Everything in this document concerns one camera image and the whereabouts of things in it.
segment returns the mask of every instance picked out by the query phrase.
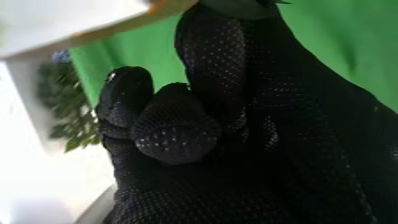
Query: finger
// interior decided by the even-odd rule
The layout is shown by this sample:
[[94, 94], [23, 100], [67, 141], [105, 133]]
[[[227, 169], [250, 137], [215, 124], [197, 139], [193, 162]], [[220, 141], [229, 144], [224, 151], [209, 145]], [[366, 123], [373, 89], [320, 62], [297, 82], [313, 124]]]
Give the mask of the finger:
[[186, 84], [158, 91], [131, 129], [140, 152], [167, 164], [199, 162], [217, 145], [220, 125]]
[[98, 118], [119, 127], [131, 127], [151, 97], [153, 79], [145, 69], [140, 67], [115, 69], [101, 91]]
[[240, 22], [197, 5], [177, 25], [177, 55], [208, 114], [220, 121], [224, 136], [245, 140], [245, 41]]

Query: leaf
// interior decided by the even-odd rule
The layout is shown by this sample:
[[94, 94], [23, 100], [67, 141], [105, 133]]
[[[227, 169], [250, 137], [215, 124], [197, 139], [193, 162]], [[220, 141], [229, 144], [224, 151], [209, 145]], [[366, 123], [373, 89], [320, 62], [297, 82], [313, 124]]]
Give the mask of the leaf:
[[80, 138], [73, 138], [66, 143], [66, 152], [76, 149], [80, 146]]
[[67, 136], [66, 125], [57, 125], [50, 134], [50, 138], [60, 139]]
[[90, 140], [90, 144], [92, 145], [98, 145], [99, 142], [101, 142], [101, 138], [99, 138], [99, 136], [96, 136], [94, 139]]

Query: gloved hand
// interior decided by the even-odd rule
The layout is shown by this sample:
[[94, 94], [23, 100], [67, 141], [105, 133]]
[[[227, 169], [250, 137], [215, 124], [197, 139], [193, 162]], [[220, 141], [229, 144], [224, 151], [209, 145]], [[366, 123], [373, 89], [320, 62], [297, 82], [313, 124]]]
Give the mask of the gloved hand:
[[[281, 17], [240, 21], [199, 5], [176, 49], [190, 90], [170, 84], [153, 95], [138, 68], [105, 85], [114, 223], [394, 223], [396, 114], [318, 62]], [[193, 117], [213, 127], [202, 144]]]
[[[185, 84], [153, 95], [142, 68], [112, 72], [96, 112], [119, 185], [114, 223], [291, 223], [265, 166], [241, 150], [245, 122], [233, 121], [241, 115], [231, 108], [243, 108], [218, 108], [218, 122], [202, 105]], [[231, 137], [238, 145], [229, 150]]]

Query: black knit fabric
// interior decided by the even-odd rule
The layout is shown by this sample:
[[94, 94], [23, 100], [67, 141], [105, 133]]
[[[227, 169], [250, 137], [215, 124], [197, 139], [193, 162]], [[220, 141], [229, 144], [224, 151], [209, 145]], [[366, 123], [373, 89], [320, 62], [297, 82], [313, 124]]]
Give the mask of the black knit fabric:
[[[114, 223], [398, 223], [398, 116], [320, 63], [281, 17], [240, 21], [197, 5], [179, 22], [176, 49], [199, 101], [190, 92], [179, 103], [167, 103], [179, 98], [172, 93], [156, 100], [149, 81], [131, 83], [142, 97], [124, 97], [128, 88], [106, 97], [106, 87], [101, 96], [119, 184]], [[217, 145], [197, 141], [206, 152], [172, 166], [151, 154], [158, 149], [142, 151], [140, 139], [151, 136], [145, 144], [160, 144], [158, 127], [172, 132], [181, 123], [179, 133], [213, 127]]]

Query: white wall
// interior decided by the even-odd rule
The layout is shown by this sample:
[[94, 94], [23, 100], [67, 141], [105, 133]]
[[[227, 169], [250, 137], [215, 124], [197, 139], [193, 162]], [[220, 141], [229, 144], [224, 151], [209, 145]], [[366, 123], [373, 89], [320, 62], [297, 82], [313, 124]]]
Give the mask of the white wall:
[[46, 137], [53, 118], [35, 99], [35, 69], [44, 60], [12, 58], [9, 68], [0, 64], [2, 224], [74, 223], [114, 183], [103, 148], [64, 154], [64, 146]]

